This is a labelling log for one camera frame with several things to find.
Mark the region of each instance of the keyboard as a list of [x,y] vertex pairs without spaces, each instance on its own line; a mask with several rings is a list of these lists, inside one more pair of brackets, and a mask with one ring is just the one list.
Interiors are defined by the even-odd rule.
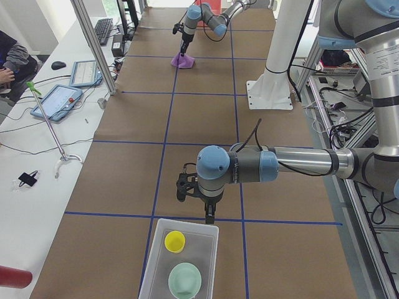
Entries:
[[111,29],[112,19],[101,19],[97,21],[94,27],[94,31],[97,35],[97,38],[99,39],[100,45],[107,44]]

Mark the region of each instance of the person's hand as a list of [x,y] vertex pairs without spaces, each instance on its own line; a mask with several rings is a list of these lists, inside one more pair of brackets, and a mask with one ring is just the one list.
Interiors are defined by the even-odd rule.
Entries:
[[0,84],[5,84],[6,88],[11,87],[11,82],[14,81],[14,72],[10,69],[0,70]]

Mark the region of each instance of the purple cloth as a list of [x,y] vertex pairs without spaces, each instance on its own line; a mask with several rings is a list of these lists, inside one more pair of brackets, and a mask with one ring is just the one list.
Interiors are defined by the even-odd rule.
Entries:
[[170,63],[179,69],[190,69],[193,67],[194,60],[193,57],[188,56],[187,54],[182,56],[180,53],[177,53]]

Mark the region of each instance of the black mouse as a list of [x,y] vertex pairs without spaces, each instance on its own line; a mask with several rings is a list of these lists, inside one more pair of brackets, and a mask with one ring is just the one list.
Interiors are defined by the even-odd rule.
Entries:
[[53,69],[53,70],[58,70],[58,69],[62,69],[63,67],[66,67],[67,65],[65,64],[65,62],[62,62],[62,61],[54,61],[52,64],[51,64],[51,68]]

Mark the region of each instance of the green plate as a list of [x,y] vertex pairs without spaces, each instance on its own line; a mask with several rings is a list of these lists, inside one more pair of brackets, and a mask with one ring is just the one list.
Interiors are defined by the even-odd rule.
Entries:
[[200,271],[192,263],[179,263],[169,274],[169,290],[177,299],[191,299],[201,288]]

